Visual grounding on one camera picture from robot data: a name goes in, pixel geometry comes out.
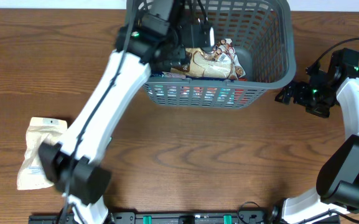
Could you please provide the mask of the beige paper pouch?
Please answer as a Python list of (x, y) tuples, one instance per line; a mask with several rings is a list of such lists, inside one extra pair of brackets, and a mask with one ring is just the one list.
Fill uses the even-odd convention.
[(43, 142), (54, 145), (67, 130), (67, 122), (61, 119), (32, 117), (26, 131), (24, 161), (17, 175), (18, 190), (45, 189), (54, 184), (47, 180), (38, 150)]

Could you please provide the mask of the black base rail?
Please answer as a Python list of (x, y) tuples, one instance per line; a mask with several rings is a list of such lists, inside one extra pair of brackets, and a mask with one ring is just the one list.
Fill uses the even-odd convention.
[[(56, 223), (87, 223), (85, 218), (75, 219), (75, 207), (66, 219), (59, 215), (31, 215), (29, 224), (56, 224)], [(210, 213), (134, 213), (134, 212), (108, 212), (103, 223), (111, 224), (239, 224), (239, 223), (286, 223), (268, 217), (267, 210), (261, 207), (246, 207), (237, 212), (210, 212)], [(340, 218), (331, 215), (327, 218), (315, 219), (309, 223), (339, 224)]]

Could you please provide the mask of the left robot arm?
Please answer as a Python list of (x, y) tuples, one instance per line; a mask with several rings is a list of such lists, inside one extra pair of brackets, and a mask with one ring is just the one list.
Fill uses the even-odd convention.
[(73, 212), (75, 223), (108, 223), (103, 196), (111, 172), (100, 166), (111, 135), (136, 92), (154, 70), (189, 63), (187, 48), (210, 48), (214, 31), (197, 19), (200, 1), (131, 1), (104, 74), (84, 108), (55, 144), (38, 155), (46, 178), (65, 198), (58, 223)]

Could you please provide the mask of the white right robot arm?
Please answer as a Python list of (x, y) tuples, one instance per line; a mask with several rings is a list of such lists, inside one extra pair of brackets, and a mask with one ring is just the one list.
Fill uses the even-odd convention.
[(308, 82), (290, 82), (275, 97), (293, 101), (315, 116), (328, 118), (331, 107), (342, 110), (345, 141), (319, 171), (316, 185), (287, 198), (273, 208), (271, 223), (339, 223), (359, 213), (359, 52), (344, 48), (333, 52), (329, 69), (307, 68)]

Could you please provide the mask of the orange snack bag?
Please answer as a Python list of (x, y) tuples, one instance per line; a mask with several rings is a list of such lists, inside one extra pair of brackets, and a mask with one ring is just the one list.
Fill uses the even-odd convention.
[(235, 89), (231, 94), (229, 103), (237, 104), (237, 105), (245, 105), (249, 100), (249, 97), (245, 95), (244, 90)]

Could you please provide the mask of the colourful Kleenex tissue multipack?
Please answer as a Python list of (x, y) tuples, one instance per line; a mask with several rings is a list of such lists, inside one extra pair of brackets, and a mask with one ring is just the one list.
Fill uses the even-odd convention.
[(232, 106), (229, 103), (231, 88), (189, 86), (176, 83), (171, 85), (145, 84), (143, 86), (149, 98), (159, 105), (169, 106)]

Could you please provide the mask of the beige brown Pantree bag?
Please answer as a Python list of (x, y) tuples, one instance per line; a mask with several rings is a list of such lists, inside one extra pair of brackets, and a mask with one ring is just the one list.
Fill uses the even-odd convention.
[(231, 39), (221, 39), (214, 46), (208, 59), (217, 63), (219, 70), (217, 78), (247, 81), (245, 69), (241, 66), (238, 55)]

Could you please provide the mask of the grey plastic slotted basket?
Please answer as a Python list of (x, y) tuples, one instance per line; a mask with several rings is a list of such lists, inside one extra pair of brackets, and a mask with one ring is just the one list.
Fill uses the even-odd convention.
[[(145, 84), (242, 89), (249, 97), (245, 105), (217, 108), (244, 108), (266, 90), (286, 86), (296, 72), (291, 10), (286, 0), (200, 1), (203, 9), (195, 17), (207, 17), (215, 44), (231, 39), (247, 81), (222, 78), (194, 78), (172, 72), (155, 72)], [(203, 50), (210, 54), (213, 51)]]

